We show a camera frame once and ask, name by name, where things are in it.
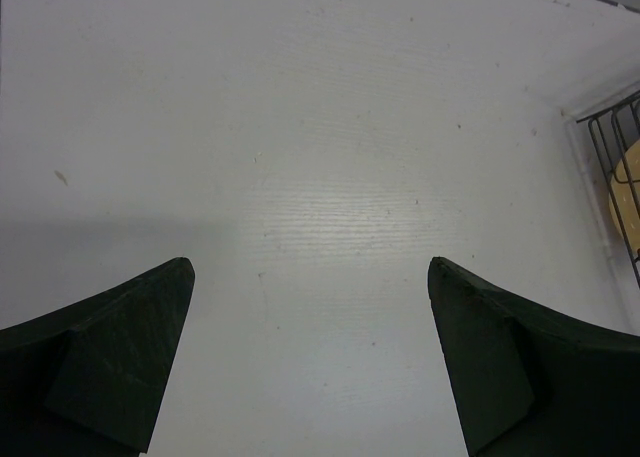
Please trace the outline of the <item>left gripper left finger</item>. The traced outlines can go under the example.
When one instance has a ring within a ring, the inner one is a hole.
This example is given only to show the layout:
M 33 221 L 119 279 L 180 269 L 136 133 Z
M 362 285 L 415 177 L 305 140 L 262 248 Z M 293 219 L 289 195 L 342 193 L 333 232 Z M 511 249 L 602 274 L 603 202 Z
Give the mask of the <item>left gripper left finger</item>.
M 2 455 L 147 453 L 194 284 L 174 258 L 2 330 Z

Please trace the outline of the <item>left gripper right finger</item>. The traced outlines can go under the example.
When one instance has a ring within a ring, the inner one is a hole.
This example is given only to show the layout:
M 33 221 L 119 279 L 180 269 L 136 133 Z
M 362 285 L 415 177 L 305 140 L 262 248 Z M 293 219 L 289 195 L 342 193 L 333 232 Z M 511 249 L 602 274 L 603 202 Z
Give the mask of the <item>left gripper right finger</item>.
M 471 456 L 636 456 L 639 339 L 444 258 L 427 289 Z

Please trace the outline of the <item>yellow plastic plate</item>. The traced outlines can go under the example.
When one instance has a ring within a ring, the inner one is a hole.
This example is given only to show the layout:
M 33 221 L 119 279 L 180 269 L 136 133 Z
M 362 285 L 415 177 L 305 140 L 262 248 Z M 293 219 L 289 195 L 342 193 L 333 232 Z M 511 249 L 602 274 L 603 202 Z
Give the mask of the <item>yellow plastic plate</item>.
M 639 142 L 616 164 L 610 178 L 609 211 L 621 239 L 627 238 L 632 256 L 639 260 Z

